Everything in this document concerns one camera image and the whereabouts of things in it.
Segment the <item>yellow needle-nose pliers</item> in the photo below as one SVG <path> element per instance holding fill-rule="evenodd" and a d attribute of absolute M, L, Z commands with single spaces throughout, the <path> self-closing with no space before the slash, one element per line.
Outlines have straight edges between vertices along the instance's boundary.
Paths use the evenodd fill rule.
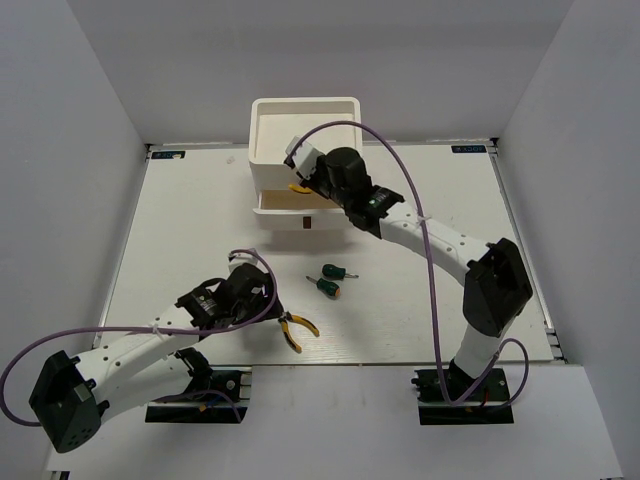
<path fill-rule="evenodd" d="M 294 193 L 308 195 L 312 193 L 312 190 L 308 187 L 303 187 L 297 184 L 289 184 L 288 189 L 293 191 Z"/>
<path fill-rule="evenodd" d="M 320 330 L 311 321 L 302 316 L 294 315 L 289 311 L 285 311 L 280 315 L 280 317 L 278 318 L 278 323 L 286 344 L 296 354 L 301 354 L 303 351 L 302 346 L 292 335 L 297 327 L 304 328 L 315 338 L 320 337 Z"/>

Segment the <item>white drawer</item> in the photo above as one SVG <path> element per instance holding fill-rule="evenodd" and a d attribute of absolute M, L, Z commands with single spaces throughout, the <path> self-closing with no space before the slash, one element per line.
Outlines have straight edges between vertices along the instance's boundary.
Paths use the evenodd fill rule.
<path fill-rule="evenodd" d="M 257 225 L 263 230 L 325 231 L 351 226 L 341 208 L 315 193 L 263 190 L 253 211 Z"/>

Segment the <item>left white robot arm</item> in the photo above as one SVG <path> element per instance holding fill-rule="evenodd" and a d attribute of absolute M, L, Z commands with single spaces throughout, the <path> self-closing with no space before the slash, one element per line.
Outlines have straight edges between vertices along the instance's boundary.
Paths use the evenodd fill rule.
<path fill-rule="evenodd" d="M 271 271 L 240 263 L 180 296 L 147 331 L 100 348 L 50 356 L 29 398 L 56 452 L 71 452 L 108 420 L 152 401 L 236 400 L 195 345 L 209 335 L 277 314 Z"/>

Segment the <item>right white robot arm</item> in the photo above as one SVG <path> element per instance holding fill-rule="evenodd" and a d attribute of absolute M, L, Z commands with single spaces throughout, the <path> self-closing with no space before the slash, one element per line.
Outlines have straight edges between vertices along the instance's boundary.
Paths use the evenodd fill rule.
<path fill-rule="evenodd" d="M 323 153 L 304 143 L 292 167 L 302 186 L 341 207 L 355 228 L 432 259 L 462 286 L 467 327 L 449 368 L 451 384 L 459 396 L 477 397 L 488 385 L 484 370 L 533 296 L 518 246 L 474 239 L 418 213 L 402 195 L 374 184 L 353 148 Z"/>

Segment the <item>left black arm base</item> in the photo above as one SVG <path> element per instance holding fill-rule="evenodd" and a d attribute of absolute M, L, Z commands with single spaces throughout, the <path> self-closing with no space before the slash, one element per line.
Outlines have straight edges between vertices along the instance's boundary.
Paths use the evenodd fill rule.
<path fill-rule="evenodd" d="M 240 424 L 251 394 L 250 367 L 214 367 L 194 348 L 179 350 L 173 357 L 185 368 L 186 387 L 171 400 L 146 407 L 148 424 Z"/>

